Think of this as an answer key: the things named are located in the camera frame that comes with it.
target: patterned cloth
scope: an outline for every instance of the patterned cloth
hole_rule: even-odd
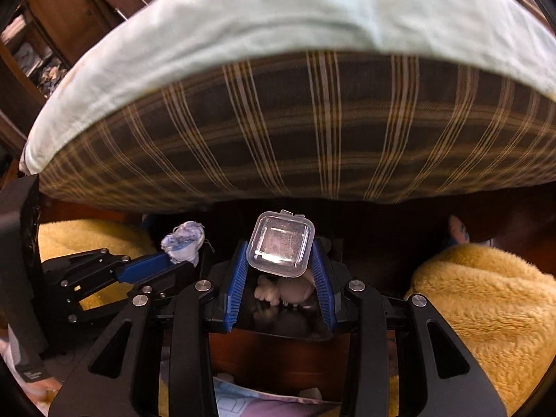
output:
[[[69,142],[47,195],[177,212],[237,198],[395,203],[556,179],[552,100],[471,66],[310,51],[196,74]]]

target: container lid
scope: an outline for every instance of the container lid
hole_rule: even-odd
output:
[[[307,269],[315,226],[302,214],[265,212],[247,246],[248,263],[260,271],[299,277]]]

